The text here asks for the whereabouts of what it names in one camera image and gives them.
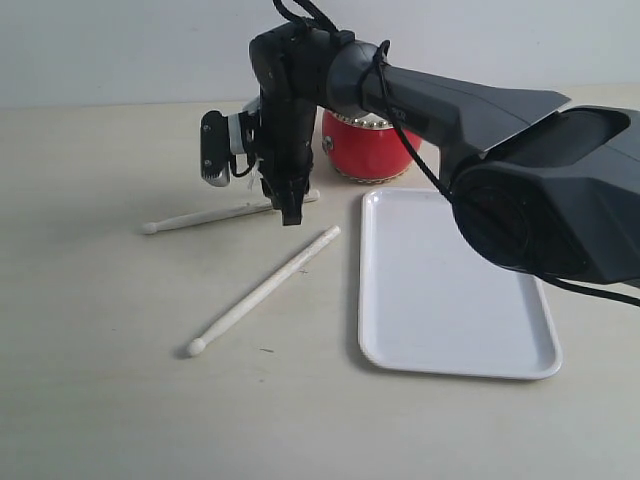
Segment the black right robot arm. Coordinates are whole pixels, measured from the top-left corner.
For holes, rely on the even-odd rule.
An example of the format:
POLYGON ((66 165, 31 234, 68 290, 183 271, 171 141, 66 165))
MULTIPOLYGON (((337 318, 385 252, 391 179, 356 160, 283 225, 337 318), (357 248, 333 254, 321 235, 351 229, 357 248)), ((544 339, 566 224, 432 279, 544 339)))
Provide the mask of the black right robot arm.
POLYGON ((263 190, 285 225, 302 220, 317 109, 371 113, 438 149, 432 182, 486 260, 593 284, 638 279, 637 111, 402 69, 387 51, 293 22, 250 42, 263 190))

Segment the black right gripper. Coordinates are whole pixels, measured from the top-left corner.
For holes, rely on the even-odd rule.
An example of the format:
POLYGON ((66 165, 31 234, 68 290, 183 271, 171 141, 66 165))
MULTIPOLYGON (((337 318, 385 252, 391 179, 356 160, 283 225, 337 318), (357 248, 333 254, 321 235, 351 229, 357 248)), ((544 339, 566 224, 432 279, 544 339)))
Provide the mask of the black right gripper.
POLYGON ((260 98, 262 191, 284 226, 302 223, 313 167, 311 140, 317 107, 304 99, 260 98))

